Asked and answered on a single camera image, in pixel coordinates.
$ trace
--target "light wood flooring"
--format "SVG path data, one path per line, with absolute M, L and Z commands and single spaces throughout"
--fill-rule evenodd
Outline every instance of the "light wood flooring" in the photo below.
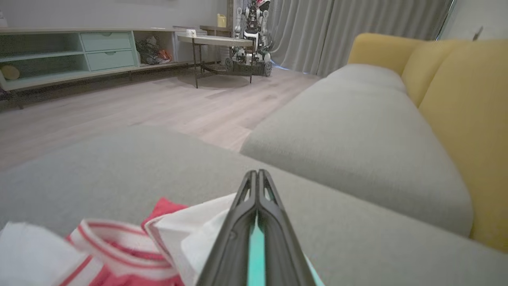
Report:
M 125 75 L 27 91 L 25 109 L 0 111 L 0 171 L 129 125 L 164 126 L 239 151 L 269 114 L 318 81 L 273 69 L 271 77 L 213 76 L 187 70 Z

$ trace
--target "cabinet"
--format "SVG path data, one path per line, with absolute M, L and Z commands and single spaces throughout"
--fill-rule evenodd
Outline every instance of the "cabinet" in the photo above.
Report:
M 1 29 L 0 67 L 13 66 L 20 76 L 9 80 L 0 72 L 0 87 L 13 91 L 92 76 L 189 64 L 189 61 L 174 59 L 167 64 L 144 65 L 136 51 L 135 40 L 154 34 L 162 39 L 166 51 L 176 55 L 178 47 L 172 39 L 175 32 L 182 31 L 159 28 Z

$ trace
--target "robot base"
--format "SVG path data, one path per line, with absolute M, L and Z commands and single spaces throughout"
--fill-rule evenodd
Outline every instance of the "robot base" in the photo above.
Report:
M 227 72 L 250 72 L 250 64 L 239 63 L 231 58 L 226 59 Z M 252 65 L 252 75 L 270 76 L 272 73 L 272 63 L 254 62 Z

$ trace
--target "yellow cushion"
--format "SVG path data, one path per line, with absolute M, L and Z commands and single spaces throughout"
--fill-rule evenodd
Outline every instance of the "yellow cushion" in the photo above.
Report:
M 359 34 L 353 43 L 348 64 L 368 64 L 404 71 L 413 50 L 424 41 L 378 34 Z
M 508 40 L 458 47 L 438 69 L 420 112 L 471 194 L 471 237 L 508 252 Z
M 468 41 L 448 40 L 425 42 L 412 52 L 402 73 L 407 95 L 416 106 L 420 103 L 437 69 L 453 49 Z

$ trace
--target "cabinet leg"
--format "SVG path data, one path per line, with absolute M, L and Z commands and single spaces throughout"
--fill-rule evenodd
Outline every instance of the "cabinet leg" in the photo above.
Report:
M 23 102 L 21 102 L 18 93 L 16 91 L 10 91 L 10 94 L 11 94 L 11 100 L 14 101 L 16 103 L 16 105 L 18 105 L 18 108 L 24 109 Z

